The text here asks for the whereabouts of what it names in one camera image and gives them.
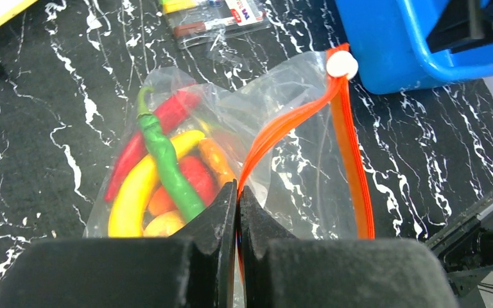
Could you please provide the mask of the green vegetable toy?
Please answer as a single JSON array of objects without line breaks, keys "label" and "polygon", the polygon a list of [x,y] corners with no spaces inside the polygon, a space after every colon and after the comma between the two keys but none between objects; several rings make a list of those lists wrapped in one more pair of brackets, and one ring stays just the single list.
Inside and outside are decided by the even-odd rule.
[{"label": "green vegetable toy", "polygon": [[162,131],[160,119],[149,110],[146,96],[152,87],[141,87],[137,95],[137,125],[148,153],[155,159],[160,181],[175,202],[185,222],[192,221],[205,205],[192,185],[181,173],[175,145]]}]

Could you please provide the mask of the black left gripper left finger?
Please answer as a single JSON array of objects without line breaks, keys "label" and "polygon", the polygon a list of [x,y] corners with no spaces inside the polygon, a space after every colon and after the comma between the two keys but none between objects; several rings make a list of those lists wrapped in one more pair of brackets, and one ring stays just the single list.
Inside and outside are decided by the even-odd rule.
[{"label": "black left gripper left finger", "polygon": [[169,237],[41,241],[21,253],[0,307],[232,307],[236,183]]}]

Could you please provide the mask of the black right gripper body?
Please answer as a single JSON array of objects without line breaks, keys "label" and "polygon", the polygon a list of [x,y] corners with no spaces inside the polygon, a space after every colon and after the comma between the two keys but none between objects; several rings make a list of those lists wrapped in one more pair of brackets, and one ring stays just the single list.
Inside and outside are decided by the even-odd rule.
[{"label": "black right gripper body", "polygon": [[459,53],[493,44],[493,1],[448,1],[426,38],[432,53]]}]

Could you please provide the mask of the yellow banana toy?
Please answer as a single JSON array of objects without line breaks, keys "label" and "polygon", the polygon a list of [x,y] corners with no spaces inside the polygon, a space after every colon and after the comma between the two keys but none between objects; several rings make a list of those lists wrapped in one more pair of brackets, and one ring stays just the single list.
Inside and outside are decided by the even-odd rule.
[{"label": "yellow banana toy", "polygon": [[[200,130],[190,130],[172,137],[178,159],[185,157],[204,137]],[[157,184],[162,183],[155,159],[147,155],[131,170],[114,199],[108,219],[109,237],[142,235],[144,212]]]}]

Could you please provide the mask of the orange crinkled food toy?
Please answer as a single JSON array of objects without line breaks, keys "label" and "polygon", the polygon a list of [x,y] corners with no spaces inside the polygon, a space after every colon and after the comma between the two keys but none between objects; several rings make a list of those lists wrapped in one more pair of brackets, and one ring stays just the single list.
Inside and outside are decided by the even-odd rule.
[{"label": "orange crinkled food toy", "polygon": [[152,216],[160,216],[176,209],[175,202],[162,185],[154,191],[148,202],[148,211]]}]

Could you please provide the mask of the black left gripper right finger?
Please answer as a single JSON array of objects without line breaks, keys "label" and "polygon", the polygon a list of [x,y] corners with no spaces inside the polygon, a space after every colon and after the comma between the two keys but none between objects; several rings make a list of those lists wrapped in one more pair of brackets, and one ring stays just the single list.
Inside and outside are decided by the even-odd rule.
[{"label": "black left gripper right finger", "polygon": [[457,307],[434,254],[409,239],[299,239],[259,204],[239,199],[247,307]]}]

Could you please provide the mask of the clear zip top bag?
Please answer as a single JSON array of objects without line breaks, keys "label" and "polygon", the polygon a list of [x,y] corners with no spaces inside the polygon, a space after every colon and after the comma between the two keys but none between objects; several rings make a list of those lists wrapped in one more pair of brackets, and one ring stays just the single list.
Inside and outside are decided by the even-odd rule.
[{"label": "clear zip top bag", "polygon": [[[212,138],[235,173],[239,195],[249,187],[287,229],[293,229],[291,211],[297,210],[312,223],[316,239],[373,239],[374,215],[350,101],[357,71],[344,43],[293,56],[235,91],[197,82],[178,67],[152,70],[141,87],[154,89],[146,104],[168,138],[190,130]],[[114,199],[147,155],[136,98],[85,237],[109,237]]]}]

